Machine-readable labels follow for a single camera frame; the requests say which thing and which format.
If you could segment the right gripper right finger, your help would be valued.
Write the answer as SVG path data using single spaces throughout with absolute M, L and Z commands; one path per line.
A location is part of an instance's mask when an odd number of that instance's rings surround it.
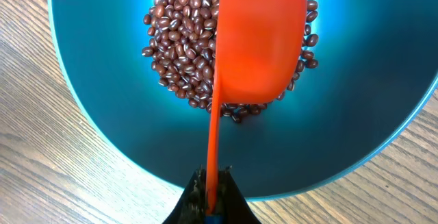
M 231 175 L 231 166 L 218 171 L 216 214 L 224 224 L 261 224 Z

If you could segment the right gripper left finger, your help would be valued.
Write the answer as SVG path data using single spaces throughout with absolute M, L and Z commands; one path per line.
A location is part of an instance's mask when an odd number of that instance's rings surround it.
M 163 224 L 205 223 L 205 178 L 205 169 L 195 170 L 176 206 Z

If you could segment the red scoop blue handle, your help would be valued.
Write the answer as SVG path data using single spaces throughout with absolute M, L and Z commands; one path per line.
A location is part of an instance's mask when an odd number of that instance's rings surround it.
M 223 103 L 268 103 L 298 61 L 307 0 L 220 0 L 206 168 L 206 220 L 215 223 L 218 134 Z

